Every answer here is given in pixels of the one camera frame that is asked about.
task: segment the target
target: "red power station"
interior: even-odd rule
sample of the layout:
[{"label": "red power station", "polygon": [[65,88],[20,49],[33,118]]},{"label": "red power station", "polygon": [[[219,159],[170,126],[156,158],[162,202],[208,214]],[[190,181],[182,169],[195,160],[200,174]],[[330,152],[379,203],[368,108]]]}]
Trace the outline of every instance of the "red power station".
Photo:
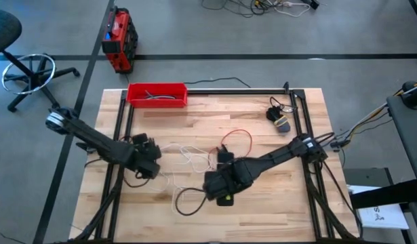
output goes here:
[{"label": "red power station", "polygon": [[102,51],[111,62],[116,73],[133,71],[134,55],[138,44],[138,33],[128,9],[113,7],[102,40]]}]

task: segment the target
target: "black metal frame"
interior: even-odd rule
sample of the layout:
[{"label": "black metal frame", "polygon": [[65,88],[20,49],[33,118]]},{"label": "black metal frame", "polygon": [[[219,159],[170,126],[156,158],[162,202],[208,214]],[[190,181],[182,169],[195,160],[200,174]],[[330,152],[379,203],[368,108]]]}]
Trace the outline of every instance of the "black metal frame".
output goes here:
[{"label": "black metal frame", "polygon": [[[297,106],[297,102],[296,100],[299,99],[300,103],[301,103],[301,107],[302,107],[302,111],[303,111],[303,119],[304,119],[304,123],[306,125],[306,133],[308,133],[309,135],[313,136],[313,129],[312,129],[312,125],[311,125],[311,118],[309,115],[309,110],[308,110],[308,106],[306,103],[306,95],[303,89],[293,89],[293,90],[288,90],[288,89],[190,89],[188,91],[188,94],[191,95],[210,95],[210,94],[225,94],[225,95],[243,95],[243,94],[277,94],[277,95],[289,95],[290,97],[290,102],[292,104],[292,106]],[[122,120],[123,120],[123,112],[124,112],[124,108],[125,108],[125,95],[126,95],[126,90],[122,91],[121,94],[121,100],[120,100],[120,104],[119,104],[119,110],[118,110],[118,116],[117,116],[117,124],[115,126],[115,132],[113,135],[113,139],[114,140],[118,140],[119,139],[119,134],[121,131],[121,124],[122,124]],[[130,105],[130,109],[128,111],[128,118],[127,118],[127,124],[125,127],[125,137],[124,138],[128,138],[131,135],[131,128],[132,128],[132,121],[133,121],[133,116],[134,116],[134,107]],[[296,124],[296,133],[297,134],[301,134],[303,132],[302,127],[301,127],[301,122],[300,122],[300,117],[298,114],[298,110],[295,110],[293,113],[294,116],[294,123]],[[304,179],[306,181],[306,191],[308,192],[308,199],[309,199],[309,207],[310,207],[310,211],[311,211],[311,219],[312,219],[312,223],[313,223],[313,229],[314,229],[314,233],[315,233],[315,242],[311,241],[311,242],[283,242],[283,243],[373,243],[373,242],[366,242],[366,241],[362,241],[362,240],[350,240],[350,239],[336,239],[334,236],[334,230],[333,230],[333,226],[331,224],[331,222],[329,221],[329,219],[327,218],[327,216],[325,215],[325,213],[323,213],[324,216],[324,221],[325,221],[325,225],[327,228],[327,235],[328,237],[322,237],[321,234],[321,227],[320,227],[320,223],[319,223],[319,218],[318,218],[318,213],[317,213],[317,206],[315,204],[315,198],[312,196],[312,194],[310,193],[309,190],[309,184],[313,184],[312,183],[312,179],[311,179],[311,171],[309,170],[309,164],[308,162],[306,162],[305,160],[302,160],[302,164],[303,164],[303,174],[304,174]],[[102,199],[101,199],[101,204],[103,205],[104,202],[106,201],[108,195],[109,195],[109,190],[111,188],[111,179],[112,179],[112,175],[114,172],[114,166],[113,165],[109,165],[107,167],[107,172],[106,172],[106,177],[104,180],[104,187],[103,187],[103,193],[102,193]],[[316,175],[316,179],[317,179],[317,188],[319,190],[319,194],[321,195],[321,197],[323,198],[323,200],[327,203],[327,197],[325,194],[325,187],[323,184],[323,177],[321,175],[321,168],[318,165],[314,165],[315,168],[315,175]],[[100,221],[98,222],[98,225],[96,226],[96,232],[94,235],[94,240],[76,240],[74,243],[114,243],[113,242],[113,238],[115,235],[115,229],[116,229],[116,223],[117,223],[117,215],[118,215],[118,210],[119,210],[119,199],[121,196],[121,187],[123,184],[123,172],[124,172],[124,168],[123,167],[119,167],[118,169],[118,175],[117,175],[117,181],[115,182],[115,186],[114,187],[118,187],[118,192],[116,194],[116,192],[114,192],[115,194],[115,198],[113,199],[113,206],[112,206],[112,214],[111,214],[111,219],[110,219],[110,224],[109,224],[109,229],[108,229],[108,234],[107,234],[107,238],[102,238],[102,231],[103,231],[103,227],[104,227],[104,217],[101,217]]]}]

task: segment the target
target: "black stand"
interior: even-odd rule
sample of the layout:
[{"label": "black stand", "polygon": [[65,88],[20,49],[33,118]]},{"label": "black stand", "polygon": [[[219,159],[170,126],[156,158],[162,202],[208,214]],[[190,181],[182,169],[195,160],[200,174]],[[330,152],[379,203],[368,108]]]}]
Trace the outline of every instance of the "black stand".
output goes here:
[{"label": "black stand", "polygon": [[[23,81],[27,84],[26,88],[23,89],[23,92],[30,91],[32,89],[35,89],[37,87],[40,87],[44,84],[44,82],[49,78],[49,72],[51,72],[51,69],[45,69],[45,65],[47,64],[47,59],[42,57],[39,61],[39,65],[37,68],[37,71],[34,72],[32,68],[32,57],[29,60],[29,68],[27,68],[25,65],[23,65],[16,57],[12,56],[7,51],[2,51],[3,55],[11,61],[15,66],[17,66],[25,75],[11,75],[8,74],[5,76],[5,82],[6,81]],[[73,73],[74,76],[79,77],[80,73],[75,69],[72,68],[66,68],[63,70],[56,71],[53,75],[53,78],[61,77],[62,75],[66,75],[68,73]],[[41,88],[41,91],[47,96],[47,98],[52,102],[52,108],[59,108],[60,105],[58,101],[53,97],[50,90],[46,87]],[[28,94],[20,94],[18,95],[8,106],[7,109],[11,112],[17,111],[16,106],[23,101],[25,97],[27,97]]]},{"label": "black stand", "polygon": [[417,180],[409,180],[350,196],[354,209],[417,201]]}]

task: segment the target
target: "chair base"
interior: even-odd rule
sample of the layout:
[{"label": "chair base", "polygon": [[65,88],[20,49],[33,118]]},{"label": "chair base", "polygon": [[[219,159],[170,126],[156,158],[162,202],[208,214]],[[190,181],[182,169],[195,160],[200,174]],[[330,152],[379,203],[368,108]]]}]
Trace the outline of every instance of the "chair base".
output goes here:
[{"label": "chair base", "polygon": [[[25,67],[25,65],[23,65],[21,62],[19,62],[15,57],[13,57],[11,54],[7,53],[5,54],[5,56],[7,56],[7,58],[9,59],[9,61],[13,62],[15,66],[17,66],[21,71],[24,71],[24,69],[27,69],[27,67]],[[28,85],[24,88],[23,92],[27,92],[29,90],[35,89],[36,87],[40,87],[44,84],[44,82],[49,78],[49,73],[51,70],[46,70],[45,69],[45,65],[47,64],[47,59],[45,58],[41,58],[39,61],[39,65],[37,68],[36,72],[29,72],[25,75],[6,75],[5,76],[5,80],[6,81],[24,81],[25,83],[28,83]],[[72,67],[72,68],[66,68],[63,70],[57,70],[54,75],[53,75],[53,79],[54,78],[58,78],[61,77],[62,75],[66,75],[69,73],[73,73],[74,76],[76,77],[80,77],[80,72]],[[60,105],[58,103],[58,101],[54,98],[53,94],[50,92],[50,90],[48,88],[42,87],[41,91],[45,94],[45,96],[47,96],[48,100],[50,100],[50,102],[52,103],[52,108],[60,108]],[[17,108],[16,106],[23,101],[23,99],[25,99],[25,97],[27,97],[30,94],[20,94],[17,95],[17,97],[7,106],[7,109],[10,112],[16,112]]]}]

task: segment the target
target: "gray concrete floor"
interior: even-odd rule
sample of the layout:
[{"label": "gray concrete floor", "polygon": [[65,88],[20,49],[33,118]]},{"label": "gray concrete floor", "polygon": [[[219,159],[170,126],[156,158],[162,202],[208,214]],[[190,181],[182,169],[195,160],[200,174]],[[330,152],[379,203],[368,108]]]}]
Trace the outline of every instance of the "gray concrete floor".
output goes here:
[{"label": "gray concrete floor", "polygon": [[[17,17],[22,36],[8,50],[17,55],[90,55],[107,0],[0,0]],[[302,18],[277,14],[244,19],[202,9],[200,1],[117,0],[132,14],[140,35],[138,54],[408,54],[417,53],[417,17],[407,0],[325,0]],[[0,76],[8,62],[0,61]],[[53,80],[52,93],[74,106],[87,61],[74,66],[82,77]],[[348,129],[393,94],[417,81],[417,61],[405,60],[210,60],[138,61],[131,82],[172,82],[240,77],[252,87],[321,87],[335,131]],[[125,88],[125,77],[97,61],[81,118],[93,125],[102,90]],[[192,87],[241,87],[225,81]],[[33,94],[9,113],[14,98],[0,84],[0,232],[30,243],[35,235],[63,137],[44,126],[49,102]],[[388,167],[394,181],[414,177],[393,124],[358,135],[346,149],[346,168]],[[46,242],[64,241],[70,230],[85,154],[72,147]],[[393,231],[366,230],[369,240],[402,243]],[[0,243],[13,243],[2,239]]]}]

